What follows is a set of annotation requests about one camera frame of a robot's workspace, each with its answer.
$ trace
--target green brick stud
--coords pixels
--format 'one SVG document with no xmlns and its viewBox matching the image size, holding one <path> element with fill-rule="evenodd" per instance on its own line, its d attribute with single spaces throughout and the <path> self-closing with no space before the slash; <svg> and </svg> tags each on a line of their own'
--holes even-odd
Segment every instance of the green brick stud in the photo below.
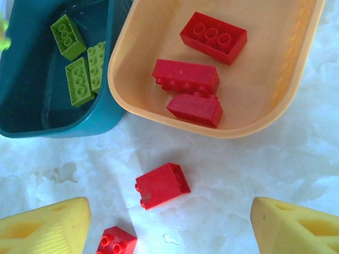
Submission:
<svg viewBox="0 0 339 254">
<path fill-rule="evenodd" d="M 102 68 L 104 64 L 106 42 L 99 42 L 94 47 L 87 49 L 88 64 L 90 66 L 92 91 L 99 93 L 102 80 Z"/>
<path fill-rule="evenodd" d="M 79 107 L 95 98 L 90 88 L 88 62 L 81 57 L 66 66 L 66 75 L 72 106 Z"/>
<path fill-rule="evenodd" d="M 87 46 L 76 24 L 66 14 L 51 25 L 51 30 L 60 53 L 69 61 L 73 61 L 86 51 Z"/>
</svg>

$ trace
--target red toy brick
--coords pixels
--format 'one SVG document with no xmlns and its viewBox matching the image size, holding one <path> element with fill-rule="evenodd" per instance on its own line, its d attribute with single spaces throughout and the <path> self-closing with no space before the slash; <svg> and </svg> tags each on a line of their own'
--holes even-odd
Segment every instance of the red toy brick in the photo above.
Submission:
<svg viewBox="0 0 339 254">
<path fill-rule="evenodd" d="M 208 97 L 215 94 L 219 86 L 219 76 L 214 66 L 158 59 L 153 77 L 163 90 L 193 94 L 199 92 Z"/>
<path fill-rule="evenodd" d="M 187 46 L 231 65 L 247 42 L 247 31 L 195 12 L 180 37 Z"/>
<path fill-rule="evenodd" d="M 105 229 L 96 254 L 132 254 L 137 238 L 117 226 Z"/>
<path fill-rule="evenodd" d="M 173 163 L 138 177 L 136 182 L 136 190 L 141 195 L 140 204 L 146 210 L 191 192 L 181 167 Z"/>
<path fill-rule="evenodd" d="M 222 108 L 218 97 L 203 98 L 197 95 L 181 94 L 174 97 L 167 109 L 176 117 L 209 127 L 218 127 Z"/>
</svg>

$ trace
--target white surface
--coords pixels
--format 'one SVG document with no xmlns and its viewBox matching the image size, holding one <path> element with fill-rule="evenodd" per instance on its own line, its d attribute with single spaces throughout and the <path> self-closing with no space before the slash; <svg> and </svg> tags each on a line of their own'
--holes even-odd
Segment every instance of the white surface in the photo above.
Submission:
<svg viewBox="0 0 339 254">
<path fill-rule="evenodd" d="M 339 215 L 338 42 L 339 0 L 327 0 L 295 100 L 250 137 L 205 138 L 132 114 L 96 137 L 0 137 L 0 217 L 86 196 L 84 253 L 95 253 L 102 231 L 117 224 L 135 230 L 135 253 L 195 254 L 258 253 L 249 220 L 255 196 Z M 192 193 L 145 211 L 135 178 L 168 161 L 182 165 Z"/>
</svg>

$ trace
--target teal plastic bin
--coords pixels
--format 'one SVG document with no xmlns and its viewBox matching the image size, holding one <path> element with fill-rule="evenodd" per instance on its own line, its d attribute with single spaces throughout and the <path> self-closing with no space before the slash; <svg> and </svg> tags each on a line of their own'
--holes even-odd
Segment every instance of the teal plastic bin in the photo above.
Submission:
<svg viewBox="0 0 339 254">
<path fill-rule="evenodd" d="M 132 0 L 15 0 L 0 61 L 0 134 L 9 138 L 83 137 L 104 133 L 122 118 L 107 82 L 110 55 Z M 73 107 L 64 58 L 50 26 L 67 14 L 87 47 L 106 41 L 97 97 Z"/>
</svg>

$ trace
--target green toy brick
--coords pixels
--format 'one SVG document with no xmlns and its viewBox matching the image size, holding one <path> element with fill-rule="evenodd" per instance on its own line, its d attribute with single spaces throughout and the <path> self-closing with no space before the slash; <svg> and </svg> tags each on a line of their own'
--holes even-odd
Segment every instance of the green toy brick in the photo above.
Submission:
<svg viewBox="0 0 339 254">
<path fill-rule="evenodd" d="M 72 106 L 79 107 L 95 98 L 90 88 L 88 62 L 81 57 L 66 66 L 69 96 Z"/>
<path fill-rule="evenodd" d="M 102 68 L 104 64 L 106 42 L 99 42 L 94 47 L 87 49 L 88 64 L 90 66 L 91 86 L 92 91 L 99 93 L 101 80 L 102 80 Z"/>
<path fill-rule="evenodd" d="M 61 55 L 68 60 L 73 61 L 86 51 L 87 46 L 78 27 L 66 14 L 51 25 L 51 30 Z"/>
</svg>

